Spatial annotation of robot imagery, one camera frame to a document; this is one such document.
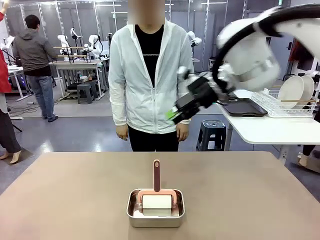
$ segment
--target white roller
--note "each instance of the white roller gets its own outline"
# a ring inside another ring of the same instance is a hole
[[[172,208],[171,195],[144,195],[142,197],[144,216],[170,217]]]

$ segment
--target gray stool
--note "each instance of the gray stool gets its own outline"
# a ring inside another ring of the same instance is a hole
[[[227,130],[222,121],[204,120],[201,123],[196,150],[200,152],[224,151]],[[214,141],[214,148],[208,148],[209,142]]]
[[[95,99],[98,98],[98,89],[97,89],[98,85],[97,85],[96,81],[86,81],[85,83],[91,85],[91,89],[92,89],[94,98]]]
[[[92,104],[92,101],[95,99],[94,93],[91,88],[91,84],[81,83],[76,86],[78,104],[82,101],[86,101],[88,104]]]

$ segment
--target white plate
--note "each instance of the white plate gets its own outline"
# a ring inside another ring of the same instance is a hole
[[[280,88],[279,100],[300,100],[304,93],[305,84],[300,76],[292,76]],[[298,102],[282,102],[284,109],[292,109]]]
[[[315,82],[310,76],[302,76],[302,80],[304,84],[304,89],[300,100],[310,100],[315,91]],[[305,105],[307,105],[307,102],[298,102],[298,104],[294,106],[294,109],[301,109]]]

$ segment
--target stainless steel tray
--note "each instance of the stainless steel tray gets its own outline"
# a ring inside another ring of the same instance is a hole
[[[176,192],[177,206],[171,210],[171,216],[144,216],[142,206],[138,203],[138,192],[142,189],[135,189],[129,195],[126,214],[130,224],[135,228],[178,228],[182,224],[185,215],[184,196],[181,191]]]

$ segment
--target gray hoodie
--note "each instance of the gray hoodie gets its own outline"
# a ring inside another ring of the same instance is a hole
[[[13,55],[20,58],[24,71],[41,69],[49,65],[48,55],[57,58],[58,55],[50,45],[48,39],[39,32],[27,28],[19,33],[13,43]]]

